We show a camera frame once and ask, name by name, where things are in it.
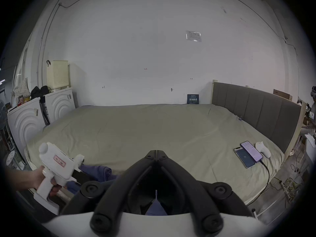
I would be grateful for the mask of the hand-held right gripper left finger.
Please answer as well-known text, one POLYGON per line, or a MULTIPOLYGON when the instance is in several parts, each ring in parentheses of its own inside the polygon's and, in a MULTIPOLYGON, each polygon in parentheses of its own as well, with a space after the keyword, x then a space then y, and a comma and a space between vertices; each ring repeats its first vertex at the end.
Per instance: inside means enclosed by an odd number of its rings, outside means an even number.
POLYGON ((61 211, 61 215, 81 214, 94 209, 89 223, 92 231, 111 233, 117 225, 118 216, 130 190, 152 170, 156 156, 156 150, 148 152, 116 180, 85 182, 61 211))

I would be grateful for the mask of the person's left hand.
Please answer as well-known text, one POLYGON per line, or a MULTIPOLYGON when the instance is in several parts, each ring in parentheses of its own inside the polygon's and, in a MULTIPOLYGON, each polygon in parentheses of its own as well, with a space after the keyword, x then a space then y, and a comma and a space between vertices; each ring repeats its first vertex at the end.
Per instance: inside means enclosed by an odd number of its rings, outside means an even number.
MULTIPOLYGON (((44 166, 40 166, 34 171, 31 171, 31 188, 38 189, 42 181, 44 180, 45 176, 43 175, 44 166)), ((51 179, 51 184, 53 185, 49 195, 55 196, 57 195, 58 191, 62 188, 61 185, 57 184, 55 179, 51 179)))

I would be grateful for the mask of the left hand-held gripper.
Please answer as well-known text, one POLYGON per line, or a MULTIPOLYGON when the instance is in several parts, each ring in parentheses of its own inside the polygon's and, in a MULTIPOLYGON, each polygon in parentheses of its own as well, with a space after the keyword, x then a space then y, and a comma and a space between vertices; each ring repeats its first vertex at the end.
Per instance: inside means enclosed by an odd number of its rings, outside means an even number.
POLYGON ((34 193, 34 199, 51 213, 58 215, 60 207, 49 199, 53 188, 52 180, 60 186, 65 186, 73 181, 82 184, 85 174, 79 169, 84 162, 84 156, 79 154, 69 158, 55 144, 42 143, 39 147, 39 158, 43 163, 42 174, 44 179, 34 193))

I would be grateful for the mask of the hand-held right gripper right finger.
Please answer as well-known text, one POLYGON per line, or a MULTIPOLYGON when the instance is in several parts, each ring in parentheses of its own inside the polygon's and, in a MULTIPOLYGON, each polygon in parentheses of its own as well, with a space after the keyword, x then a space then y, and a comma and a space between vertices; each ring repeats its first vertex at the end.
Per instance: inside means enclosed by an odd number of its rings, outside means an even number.
POLYGON ((219 234, 224 228, 220 213, 254 216, 243 201, 223 182, 197 181, 164 151, 156 151, 157 200, 167 215, 192 213, 201 234, 219 234))

